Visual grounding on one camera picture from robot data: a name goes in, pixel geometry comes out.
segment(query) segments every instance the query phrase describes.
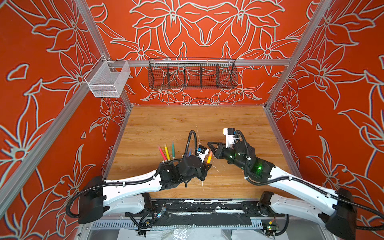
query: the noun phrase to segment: black wire basket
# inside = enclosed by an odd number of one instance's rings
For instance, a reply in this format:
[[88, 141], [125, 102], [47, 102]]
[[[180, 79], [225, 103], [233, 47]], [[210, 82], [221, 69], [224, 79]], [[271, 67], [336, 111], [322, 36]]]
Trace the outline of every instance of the black wire basket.
[[151, 58], [148, 80], [151, 89], [234, 89], [234, 59]]

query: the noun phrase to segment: marker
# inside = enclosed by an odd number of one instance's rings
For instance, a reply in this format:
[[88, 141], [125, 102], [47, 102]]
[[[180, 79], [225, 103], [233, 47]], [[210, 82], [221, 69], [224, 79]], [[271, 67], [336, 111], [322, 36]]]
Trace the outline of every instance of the marker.
[[167, 158], [166, 158], [166, 156], [164, 155], [163, 150], [161, 149], [160, 145], [158, 145], [157, 147], [159, 148], [159, 151], [160, 151], [160, 153], [161, 153], [161, 156], [163, 156], [164, 161], [167, 161]]
[[212, 159], [212, 151], [209, 151], [207, 163], [211, 163], [211, 159]]
[[176, 156], [175, 156], [175, 142], [172, 141], [172, 159], [175, 159]]
[[169, 152], [168, 152], [168, 148], [167, 148], [167, 144], [166, 143], [164, 143], [164, 148], [166, 150], [167, 159], [168, 159], [168, 161], [170, 161]]

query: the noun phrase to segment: yellow marker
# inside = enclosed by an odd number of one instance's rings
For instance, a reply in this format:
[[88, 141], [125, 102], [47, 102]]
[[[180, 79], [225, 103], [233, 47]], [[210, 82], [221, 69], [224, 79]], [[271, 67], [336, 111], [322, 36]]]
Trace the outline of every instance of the yellow marker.
[[167, 148], [166, 143], [164, 143], [164, 148], [166, 149], [167, 159], [168, 159], [168, 161], [170, 161], [169, 152], [168, 152], [168, 148]]
[[211, 163], [211, 159], [212, 159], [212, 151], [209, 151], [207, 163]]

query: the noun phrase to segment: wooden tabletop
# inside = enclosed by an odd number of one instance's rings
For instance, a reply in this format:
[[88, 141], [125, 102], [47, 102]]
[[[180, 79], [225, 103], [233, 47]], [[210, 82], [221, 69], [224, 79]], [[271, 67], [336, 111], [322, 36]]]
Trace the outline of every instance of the wooden tabletop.
[[[157, 169], [163, 160], [157, 145], [164, 149], [164, 143], [167, 143], [172, 151], [174, 141], [176, 158], [181, 158], [190, 130], [195, 130], [198, 145], [207, 147], [209, 141], [225, 142], [223, 128], [226, 127], [241, 130], [247, 142], [255, 148], [256, 156], [290, 172], [262, 107], [135, 106], [108, 179], [133, 177]], [[244, 180], [240, 168], [228, 165], [224, 159], [213, 157], [211, 163], [212, 168], [204, 182], [194, 178], [187, 188], [180, 184], [174, 189], [153, 192], [151, 197], [258, 199], [263, 191], [291, 197], [274, 187], [251, 185]]]

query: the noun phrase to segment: wire mesh basket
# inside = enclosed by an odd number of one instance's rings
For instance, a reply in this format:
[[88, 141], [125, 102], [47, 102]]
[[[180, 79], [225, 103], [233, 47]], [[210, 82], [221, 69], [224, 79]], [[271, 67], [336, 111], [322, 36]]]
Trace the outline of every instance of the wire mesh basket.
[[237, 68], [234, 59], [151, 58], [148, 80], [151, 89], [234, 89]]
[[131, 69], [126, 61], [121, 71], [110, 67], [104, 56], [93, 66], [85, 81], [95, 97], [118, 98], [131, 74]]

